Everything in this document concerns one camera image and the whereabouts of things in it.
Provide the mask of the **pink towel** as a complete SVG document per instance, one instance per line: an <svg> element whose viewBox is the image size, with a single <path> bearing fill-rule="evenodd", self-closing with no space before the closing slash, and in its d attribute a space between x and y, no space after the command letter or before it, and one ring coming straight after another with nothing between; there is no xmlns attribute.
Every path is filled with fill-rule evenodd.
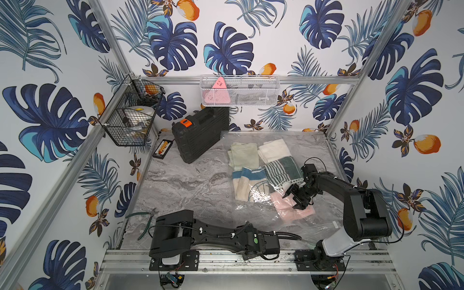
<svg viewBox="0 0 464 290"><path fill-rule="evenodd" d="M304 210L294 209L293 206L296 205L296 202L291 199L290 196L283 198L283 195L280 192L273 192L270 197L278 215L285 222L304 219L315 214L315 210L311 205Z"/></svg>

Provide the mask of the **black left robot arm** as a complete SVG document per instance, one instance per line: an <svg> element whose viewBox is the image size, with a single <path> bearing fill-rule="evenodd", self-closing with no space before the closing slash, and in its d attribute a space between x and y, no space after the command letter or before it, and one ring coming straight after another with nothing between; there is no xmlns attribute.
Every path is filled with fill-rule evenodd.
<svg viewBox="0 0 464 290"><path fill-rule="evenodd" d="M250 222L236 228L210 225L194 218L194 211L181 210L156 219L149 257L171 258L196 246L208 246L240 254L247 261L279 255L281 240L301 241L302 237L294 233L260 231Z"/></svg>

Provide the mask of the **cream and teal towel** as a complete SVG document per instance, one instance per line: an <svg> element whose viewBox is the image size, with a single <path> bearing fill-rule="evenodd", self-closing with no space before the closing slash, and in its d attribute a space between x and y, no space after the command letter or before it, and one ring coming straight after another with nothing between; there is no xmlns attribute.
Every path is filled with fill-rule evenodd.
<svg viewBox="0 0 464 290"><path fill-rule="evenodd" d="M232 173L235 199L249 203L268 203L271 188L264 168L242 170Z"/></svg>

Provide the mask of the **pink triangle object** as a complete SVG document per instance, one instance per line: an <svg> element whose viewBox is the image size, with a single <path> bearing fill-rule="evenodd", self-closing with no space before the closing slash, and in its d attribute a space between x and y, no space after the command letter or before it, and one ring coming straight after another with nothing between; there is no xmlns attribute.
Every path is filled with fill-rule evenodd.
<svg viewBox="0 0 464 290"><path fill-rule="evenodd" d="M218 77L212 86L202 88L204 106L225 106L231 104L231 97L223 77Z"/></svg>

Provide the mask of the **aluminium front rail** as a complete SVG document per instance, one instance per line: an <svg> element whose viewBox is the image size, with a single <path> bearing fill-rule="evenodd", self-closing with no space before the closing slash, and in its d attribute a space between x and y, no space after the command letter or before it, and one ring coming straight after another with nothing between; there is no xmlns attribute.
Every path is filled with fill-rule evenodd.
<svg viewBox="0 0 464 290"><path fill-rule="evenodd" d="M261 257L243 260L240 254L225 250L199 250L181 262L180 273L192 274L396 274L385 250L352 250L338 266L320 271L304 262L306 254L283 250L275 260ZM146 250L108 250L100 266L102 274L151 274L167 272L149 257Z"/></svg>

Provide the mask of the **black plastic tool case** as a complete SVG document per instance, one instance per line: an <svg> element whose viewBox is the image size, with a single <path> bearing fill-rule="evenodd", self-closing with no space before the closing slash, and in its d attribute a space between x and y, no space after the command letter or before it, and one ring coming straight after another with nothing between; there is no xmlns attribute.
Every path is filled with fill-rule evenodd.
<svg viewBox="0 0 464 290"><path fill-rule="evenodd" d="M229 127L227 107L206 107L172 125L182 160L191 164L221 139Z"/></svg>

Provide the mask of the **green handled pliers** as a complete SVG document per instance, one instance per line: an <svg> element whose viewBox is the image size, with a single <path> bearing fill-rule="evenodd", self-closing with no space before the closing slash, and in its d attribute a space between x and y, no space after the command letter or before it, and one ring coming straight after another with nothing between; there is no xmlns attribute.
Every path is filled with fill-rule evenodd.
<svg viewBox="0 0 464 290"><path fill-rule="evenodd" d="M127 220L127 221L129 221L130 219L132 219L134 217L142 217L142 216L146 217L146 220L142 222L142 225L144 226L143 230L140 233L140 235L138 236L137 240L142 240L145 237L145 235L148 234L148 232L149 232L149 230L151 228L151 223L153 221L153 218L157 215L157 213L158 213L158 210L156 208L153 208L150 211L133 212L133 213L128 214L125 217L125 220Z"/></svg>

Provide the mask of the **small black orange box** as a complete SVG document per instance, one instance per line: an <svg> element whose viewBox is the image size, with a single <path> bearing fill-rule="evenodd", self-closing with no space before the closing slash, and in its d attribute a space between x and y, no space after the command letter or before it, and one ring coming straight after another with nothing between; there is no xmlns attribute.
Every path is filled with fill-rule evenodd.
<svg viewBox="0 0 464 290"><path fill-rule="evenodd" d="M172 147L173 143L173 140L162 140L153 152L152 157L163 160L166 157L166 154L169 152L170 148Z"/></svg>

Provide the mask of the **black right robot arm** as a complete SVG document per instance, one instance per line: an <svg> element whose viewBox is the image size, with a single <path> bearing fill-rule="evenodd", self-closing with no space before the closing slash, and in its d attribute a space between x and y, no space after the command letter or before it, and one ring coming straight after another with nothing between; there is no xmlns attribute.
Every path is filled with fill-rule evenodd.
<svg viewBox="0 0 464 290"><path fill-rule="evenodd" d="M291 185L283 196L292 197L295 209L307 208L317 195L323 193L343 203L343 227L331 237L317 242L311 262L339 261L349 250L378 242L392 234L388 203L379 190L353 186L330 172L319 172L314 164L305 164L300 171L303 183Z"/></svg>

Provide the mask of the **clear plastic vacuum bag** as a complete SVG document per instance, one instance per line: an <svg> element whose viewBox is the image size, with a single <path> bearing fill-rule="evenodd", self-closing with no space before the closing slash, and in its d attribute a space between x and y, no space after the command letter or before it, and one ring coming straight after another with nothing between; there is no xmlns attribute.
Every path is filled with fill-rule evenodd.
<svg viewBox="0 0 464 290"><path fill-rule="evenodd" d="M257 147L259 147L265 142L278 139L285 141L299 169L305 164L314 164L319 172L329 171L336 177L341 177L338 161L334 159L333 150L322 133L225 132L221 136L220 144L228 152L233 143L256 143ZM265 163L259 158L259 168L264 168L264 165ZM231 168L230 178L232 184L233 172L234 170ZM290 185L287 182L280 189L274 189L270 186L271 193L280 192L284 195ZM278 215L271 200L265 204L249 203L236 200L234 195L233 219L238 224L249 221L261 230L292 232L301 235L305 243L315 245L316 241L328 238L342 228L343 206L338 199L327 193L317 195L312 206L315 210L314 215L292 222L285 222Z"/></svg>

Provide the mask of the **white towel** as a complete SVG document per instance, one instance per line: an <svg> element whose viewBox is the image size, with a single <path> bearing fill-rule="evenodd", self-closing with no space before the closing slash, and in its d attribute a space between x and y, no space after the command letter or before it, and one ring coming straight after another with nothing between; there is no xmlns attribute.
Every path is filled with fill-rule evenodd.
<svg viewBox="0 0 464 290"><path fill-rule="evenodd" d="M290 157L291 152L283 139L265 142L258 147L258 155L267 164L272 161Z"/></svg>

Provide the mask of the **clear wall-mounted tray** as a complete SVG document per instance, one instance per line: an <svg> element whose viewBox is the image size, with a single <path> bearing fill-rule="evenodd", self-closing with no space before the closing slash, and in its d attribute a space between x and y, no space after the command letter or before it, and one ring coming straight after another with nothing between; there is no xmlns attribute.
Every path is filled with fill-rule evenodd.
<svg viewBox="0 0 464 290"><path fill-rule="evenodd" d="M210 88L218 77L225 79L231 97L231 104L225 106L271 106L277 103L280 91L277 76L202 76L200 90Z"/></svg>

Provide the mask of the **green striped towel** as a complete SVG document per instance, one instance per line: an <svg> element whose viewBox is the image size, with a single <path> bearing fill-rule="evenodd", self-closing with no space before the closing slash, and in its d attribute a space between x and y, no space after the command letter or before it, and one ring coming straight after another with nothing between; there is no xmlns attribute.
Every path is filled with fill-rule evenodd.
<svg viewBox="0 0 464 290"><path fill-rule="evenodd" d="M274 189L282 189L287 182L300 184L303 182L301 170L292 156L283 157L264 165L268 182Z"/></svg>

